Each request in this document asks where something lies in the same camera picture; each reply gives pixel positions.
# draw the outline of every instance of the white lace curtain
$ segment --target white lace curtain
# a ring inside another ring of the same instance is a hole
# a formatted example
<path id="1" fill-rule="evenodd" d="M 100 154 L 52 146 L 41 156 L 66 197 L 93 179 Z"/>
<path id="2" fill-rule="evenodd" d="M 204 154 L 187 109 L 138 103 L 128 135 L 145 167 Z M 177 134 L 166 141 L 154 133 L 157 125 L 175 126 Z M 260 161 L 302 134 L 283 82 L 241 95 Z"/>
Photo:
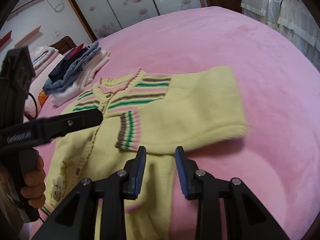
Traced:
<path id="1" fill-rule="evenodd" d="M 242 0 L 241 7 L 289 39 L 320 70 L 320 29 L 301 0 Z"/>

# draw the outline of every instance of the metal bolt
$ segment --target metal bolt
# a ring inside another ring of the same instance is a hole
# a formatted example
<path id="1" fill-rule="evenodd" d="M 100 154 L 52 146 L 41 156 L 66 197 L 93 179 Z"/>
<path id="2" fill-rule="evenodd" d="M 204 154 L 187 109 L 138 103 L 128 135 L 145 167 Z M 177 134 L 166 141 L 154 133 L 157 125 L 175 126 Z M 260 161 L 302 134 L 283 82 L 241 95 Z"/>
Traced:
<path id="1" fill-rule="evenodd" d="M 117 172 L 117 174 L 118 174 L 118 176 L 123 177 L 124 175 L 127 174 L 127 172 L 126 172 L 125 170 L 119 170 L 119 171 Z"/>
<path id="2" fill-rule="evenodd" d="M 83 186 L 87 186 L 87 185 L 90 184 L 90 183 L 91 183 L 91 179 L 84 178 L 84 179 L 81 180 L 81 184 L 82 184 Z"/>
<path id="3" fill-rule="evenodd" d="M 196 174 L 199 176 L 199 177 L 202 177 L 205 175 L 205 171 L 204 170 L 197 170 L 196 171 Z"/>
<path id="4" fill-rule="evenodd" d="M 232 179 L 232 183 L 233 183 L 234 185 L 240 185 L 240 184 L 241 184 L 241 179 L 233 178 L 233 179 Z"/>

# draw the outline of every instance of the pink blanket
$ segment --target pink blanket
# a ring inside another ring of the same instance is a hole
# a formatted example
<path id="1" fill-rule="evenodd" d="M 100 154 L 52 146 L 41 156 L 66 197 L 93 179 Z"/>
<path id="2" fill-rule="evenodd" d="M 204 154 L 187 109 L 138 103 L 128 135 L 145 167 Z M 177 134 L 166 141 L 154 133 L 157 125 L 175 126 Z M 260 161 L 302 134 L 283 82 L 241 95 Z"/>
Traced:
<path id="1" fill-rule="evenodd" d="M 219 179 L 241 178 L 292 240 L 320 210 L 320 74 L 286 38 L 247 16 L 219 7 L 155 17 L 100 40 L 112 52 L 95 77 L 138 67 L 149 73 L 233 68 L 250 132 L 189 154 Z M 47 100 L 39 117 L 60 114 Z M 54 141 L 38 147 L 48 171 Z M 171 239 L 194 239 L 196 203 L 173 188 Z"/>

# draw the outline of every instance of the wardrobe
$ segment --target wardrobe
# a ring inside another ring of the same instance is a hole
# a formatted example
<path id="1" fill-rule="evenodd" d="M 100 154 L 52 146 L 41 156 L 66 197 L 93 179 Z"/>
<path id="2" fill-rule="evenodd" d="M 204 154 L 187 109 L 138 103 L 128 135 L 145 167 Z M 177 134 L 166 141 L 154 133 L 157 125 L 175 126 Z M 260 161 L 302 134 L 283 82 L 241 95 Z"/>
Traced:
<path id="1" fill-rule="evenodd" d="M 200 0 L 69 0 L 92 39 L 155 16 L 200 8 Z"/>

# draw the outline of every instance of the finger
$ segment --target finger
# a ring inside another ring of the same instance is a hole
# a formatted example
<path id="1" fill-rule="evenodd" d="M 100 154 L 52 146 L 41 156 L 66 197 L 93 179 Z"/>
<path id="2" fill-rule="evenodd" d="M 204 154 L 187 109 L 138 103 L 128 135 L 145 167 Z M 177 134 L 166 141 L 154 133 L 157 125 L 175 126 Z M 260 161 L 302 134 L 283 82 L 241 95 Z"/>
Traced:
<path id="1" fill-rule="evenodd" d="M 32 187 L 22 187 L 20 192 L 23 197 L 25 198 L 37 198 L 40 197 L 43 192 L 45 191 L 45 184 L 44 182 Z"/>
<path id="2" fill-rule="evenodd" d="M 43 167 L 44 167 L 44 161 L 43 161 L 42 157 L 39 156 L 38 159 L 36 160 L 36 169 L 38 171 L 42 171 Z"/>
<path id="3" fill-rule="evenodd" d="M 7 169 L 0 165 L 0 183 L 6 185 L 9 182 L 9 173 Z"/>
<path id="4" fill-rule="evenodd" d="M 24 182 L 27 186 L 36 186 L 44 182 L 44 171 L 33 170 L 24 176 Z"/>
<path id="5" fill-rule="evenodd" d="M 29 199 L 28 204 L 36 209 L 41 208 L 45 202 L 45 195 L 42 194 L 40 197 Z"/>

